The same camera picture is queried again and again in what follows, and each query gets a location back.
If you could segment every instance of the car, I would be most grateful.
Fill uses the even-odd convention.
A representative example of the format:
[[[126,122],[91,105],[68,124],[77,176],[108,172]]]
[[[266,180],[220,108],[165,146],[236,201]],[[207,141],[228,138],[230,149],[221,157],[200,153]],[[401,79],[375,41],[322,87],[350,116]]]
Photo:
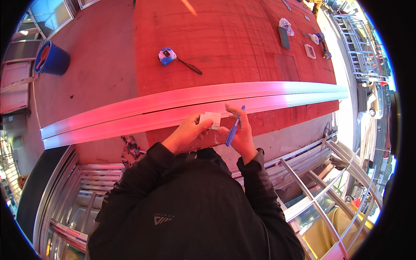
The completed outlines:
[[[369,113],[370,116],[374,117],[375,119],[381,119],[383,117],[383,91],[381,89],[381,85],[378,82],[370,82],[368,84],[370,88],[370,96],[369,101],[371,101]]]

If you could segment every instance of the plastic bag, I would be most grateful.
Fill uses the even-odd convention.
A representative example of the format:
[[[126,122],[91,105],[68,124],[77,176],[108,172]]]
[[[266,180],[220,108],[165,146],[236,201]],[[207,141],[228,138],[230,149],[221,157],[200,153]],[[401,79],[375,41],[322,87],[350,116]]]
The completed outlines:
[[[293,31],[292,27],[290,26],[290,22],[286,20],[285,18],[280,19],[279,26],[283,27],[287,31],[287,35],[294,36],[295,32]]]
[[[310,34],[308,33],[309,37],[311,38],[311,40],[316,44],[319,45],[319,38],[318,36],[314,35],[314,34]]]

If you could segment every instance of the red workbench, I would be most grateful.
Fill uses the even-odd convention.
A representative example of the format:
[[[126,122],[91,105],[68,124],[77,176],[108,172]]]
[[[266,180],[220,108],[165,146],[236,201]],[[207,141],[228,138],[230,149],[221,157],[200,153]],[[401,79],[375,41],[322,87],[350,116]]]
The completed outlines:
[[[302,32],[319,32],[311,10],[304,3],[286,0],[153,0],[138,1],[135,11],[134,45],[139,96],[213,84],[255,81],[304,81],[336,84],[331,60],[322,58]],[[295,36],[290,50],[283,48],[277,27],[284,17]],[[306,56],[304,44],[314,46],[317,58]],[[177,56],[198,67],[191,71],[178,60],[164,67],[157,54],[171,48]],[[249,115],[253,135],[265,134],[338,110],[338,101],[297,106]],[[222,119],[221,125],[231,127]],[[176,127],[147,132],[149,145],[163,141]],[[210,131],[189,150],[223,144]]]

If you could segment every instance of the cuff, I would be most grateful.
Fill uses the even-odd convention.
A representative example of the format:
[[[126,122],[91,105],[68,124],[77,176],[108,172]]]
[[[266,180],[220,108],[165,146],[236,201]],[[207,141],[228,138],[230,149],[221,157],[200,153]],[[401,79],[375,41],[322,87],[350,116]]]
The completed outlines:
[[[175,155],[160,142],[152,145],[143,156],[143,159],[145,156],[164,168],[170,168],[175,161]]]
[[[244,165],[241,157],[238,158],[237,167],[241,173],[248,171],[259,172],[264,168],[264,151],[261,148],[257,148],[256,150],[258,154],[246,165]]]

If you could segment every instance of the hand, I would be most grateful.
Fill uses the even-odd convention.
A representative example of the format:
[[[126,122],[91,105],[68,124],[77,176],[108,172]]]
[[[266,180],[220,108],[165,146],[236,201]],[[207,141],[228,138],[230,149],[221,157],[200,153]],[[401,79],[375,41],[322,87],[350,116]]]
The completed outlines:
[[[202,139],[204,135],[208,134],[208,128],[214,124],[214,121],[207,119],[200,124],[200,115],[195,114],[186,118],[162,144],[176,155],[195,138]]]
[[[233,120],[237,119],[237,116],[240,116],[240,124],[237,127],[237,131],[231,142],[231,146],[236,150],[243,159],[244,165],[248,164],[258,153],[254,148],[253,136],[251,135],[251,126],[248,123],[247,113],[239,107],[231,106],[230,104],[225,104],[225,109],[232,113],[230,118]],[[218,128],[218,132],[223,136],[227,137],[230,130],[224,126]]]

